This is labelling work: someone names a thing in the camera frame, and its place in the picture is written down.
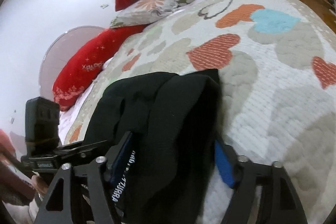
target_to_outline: floral pillow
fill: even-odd
[[[122,10],[112,20],[110,28],[150,24],[172,14],[175,8],[175,0],[138,0]]]

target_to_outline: person's hand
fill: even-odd
[[[31,177],[31,184],[34,186],[34,188],[36,189],[36,191],[42,196],[44,197],[45,194],[48,191],[48,185],[44,182],[44,180],[37,175],[34,175]]]

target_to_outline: orange heart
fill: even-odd
[[[79,137],[79,133],[81,132],[81,128],[82,128],[82,125],[79,125],[75,131],[73,132],[71,138],[70,138],[70,141],[69,143],[73,143],[73,142],[77,142],[78,140],[78,137]]]
[[[258,4],[243,4],[232,12],[227,13],[216,22],[217,28],[226,28],[236,25],[239,21],[253,21],[250,16],[259,9],[265,9],[264,6]]]
[[[315,75],[321,83],[322,89],[325,90],[328,86],[336,84],[336,65],[326,63],[318,56],[313,57],[311,64]]]
[[[134,56],[134,57],[132,58],[131,61],[128,61],[128,62],[122,67],[121,71],[124,72],[124,71],[128,71],[128,70],[130,70],[130,69],[133,67],[133,65],[135,64],[135,62],[138,61],[138,59],[140,58],[140,55],[141,55],[141,54],[137,54],[136,56]]]
[[[134,49],[131,48],[131,49],[128,51],[127,56],[129,56],[133,51],[134,51]]]
[[[196,70],[220,69],[230,62],[232,52],[229,48],[238,44],[239,41],[240,36],[237,34],[223,34],[192,49],[186,54]]]

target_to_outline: bed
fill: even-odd
[[[282,161],[309,224],[321,224],[336,204],[335,41],[298,0],[197,0],[123,43],[61,123],[63,143],[83,140],[119,79],[218,68],[223,139],[254,162]],[[215,168],[198,223],[220,223],[231,195]]]

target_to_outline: black cloth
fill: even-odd
[[[217,70],[156,72],[107,87],[83,145],[118,143],[126,131],[137,136],[135,162],[116,202],[122,222],[194,224],[213,168],[220,98]]]

